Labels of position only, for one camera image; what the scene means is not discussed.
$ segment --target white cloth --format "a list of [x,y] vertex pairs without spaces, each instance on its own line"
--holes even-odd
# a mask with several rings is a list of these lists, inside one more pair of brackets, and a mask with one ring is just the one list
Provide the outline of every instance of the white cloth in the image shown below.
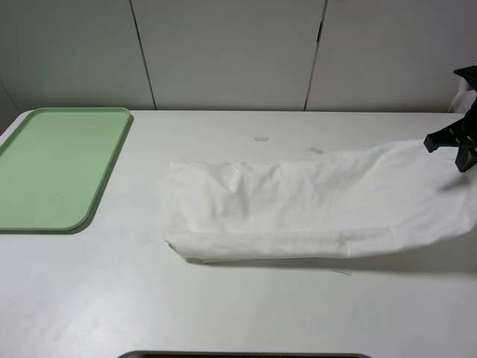
[[477,222],[476,168],[421,141],[313,160],[172,163],[165,240],[202,260],[364,257],[459,236]]

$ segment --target white towel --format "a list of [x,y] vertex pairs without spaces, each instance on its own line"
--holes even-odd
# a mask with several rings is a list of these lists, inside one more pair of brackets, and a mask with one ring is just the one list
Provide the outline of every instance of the white towel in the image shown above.
[[475,168],[421,141],[313,160],[172,163],[165,240],[183,257],[364,257],[457,237],[477,222]]

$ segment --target plastic tray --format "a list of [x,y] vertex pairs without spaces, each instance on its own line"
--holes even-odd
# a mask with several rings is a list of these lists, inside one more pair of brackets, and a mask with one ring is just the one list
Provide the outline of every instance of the plastic tray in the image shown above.
[[130,121],[124,108],[43,108],[0,147],[0,233],[82,224]]

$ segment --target white table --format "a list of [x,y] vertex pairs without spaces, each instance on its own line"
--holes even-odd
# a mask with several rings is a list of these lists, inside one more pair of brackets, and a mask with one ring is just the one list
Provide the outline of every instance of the white table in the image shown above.
[[132,114],[85,231],[0,236],[0,357],[116,358],[133,350],[476,357],[472,237],[388,257],[218,266],[187,263],[161,238],[171,160],[315,156],[310,147],[422,139],[459,115]]

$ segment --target gray wall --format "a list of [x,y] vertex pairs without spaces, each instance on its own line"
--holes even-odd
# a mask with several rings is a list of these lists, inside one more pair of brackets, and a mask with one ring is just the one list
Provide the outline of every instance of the gray wall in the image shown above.
[[0,1],[0,49],[20,111],[154,108],[128,0]]
[[[133,0],[159,109],[303,110],[324,0]],[[476,0],[329,0],[308,110],[445,111]],[[128,0],[0,1],[20,112],[153,109]]]
[[15,105],[12,103],[3,86],[0,84],[0,134],[10,125],[19,115]]
[[308,110],[446,111],[477,62],[476,0],[330,0]]
[[302,110],[324,0],[134,0],[158,109]]

